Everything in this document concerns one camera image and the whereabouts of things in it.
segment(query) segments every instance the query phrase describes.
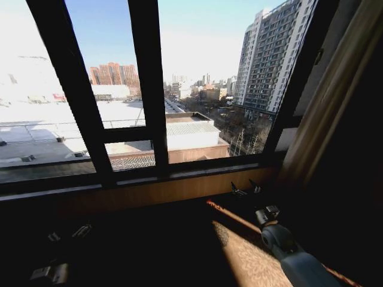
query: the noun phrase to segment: metal roof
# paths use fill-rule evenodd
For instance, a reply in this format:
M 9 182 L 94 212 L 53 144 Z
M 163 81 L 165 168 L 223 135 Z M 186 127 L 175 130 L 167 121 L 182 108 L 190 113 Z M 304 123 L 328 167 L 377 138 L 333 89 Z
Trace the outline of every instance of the metal roof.
M 206 121 L 171 123 L 166 125 L 166 135 L 187 135 L 191 133 L 219 133 L 220 130 Z

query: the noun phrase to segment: floor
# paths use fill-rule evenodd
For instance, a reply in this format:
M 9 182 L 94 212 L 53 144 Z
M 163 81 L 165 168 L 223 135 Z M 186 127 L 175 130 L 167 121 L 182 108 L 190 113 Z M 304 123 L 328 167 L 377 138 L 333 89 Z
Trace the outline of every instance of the floor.
M 4 274 L 14 286 L 28 286 L 35 268 L 60 262 L 69 263 L 69 286 L 290 286 L 259 239 L 206 199 L 65 221 L 20 220 L 24 226 L 3 227 L 1 239 Z M 91 232 L 73 239 L 86 223 Z M 47 239 L 52 232 L 60 242 Z

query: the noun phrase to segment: wall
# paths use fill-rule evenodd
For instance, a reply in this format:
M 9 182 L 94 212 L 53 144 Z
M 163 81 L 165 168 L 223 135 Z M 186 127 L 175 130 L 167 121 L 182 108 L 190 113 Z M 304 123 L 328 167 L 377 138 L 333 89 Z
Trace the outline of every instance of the wall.
M 0 202 L 0 215 L 25 222 L 54 222 L 99 212 L 112 212 L 131 207 L 147 206 L 194 199 L 231 191 L 230 182 L 238 188 L 249 188 L 249 178 L 261 185 L 269 184 L 277 168 L 268 167 L 241 172 L 179 179 L 155 184 L 56 194 L 34 199 Z
M 218 143 L 219 131 L 212 133 L 189 133 L 168 135 L 169 149 L 201 148 L 214 146 Z

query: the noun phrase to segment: white wall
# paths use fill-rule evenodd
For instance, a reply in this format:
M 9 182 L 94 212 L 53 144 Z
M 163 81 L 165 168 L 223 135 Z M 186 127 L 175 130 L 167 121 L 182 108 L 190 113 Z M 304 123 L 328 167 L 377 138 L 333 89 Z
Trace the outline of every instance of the white wall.
M 219 140 L 217 133 L 191 133 L 168 136 L 168 149 L 204 148 L 216 146 Z

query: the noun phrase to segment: beige curtain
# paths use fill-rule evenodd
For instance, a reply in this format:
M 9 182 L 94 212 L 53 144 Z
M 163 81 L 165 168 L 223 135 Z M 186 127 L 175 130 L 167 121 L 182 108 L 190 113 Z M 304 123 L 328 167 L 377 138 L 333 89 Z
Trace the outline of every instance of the beige curtain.
M 309 182 L 382 36 L 382 20 L 383 1 L 361 2 L 290 145 L 278 185 L 304 187 Z

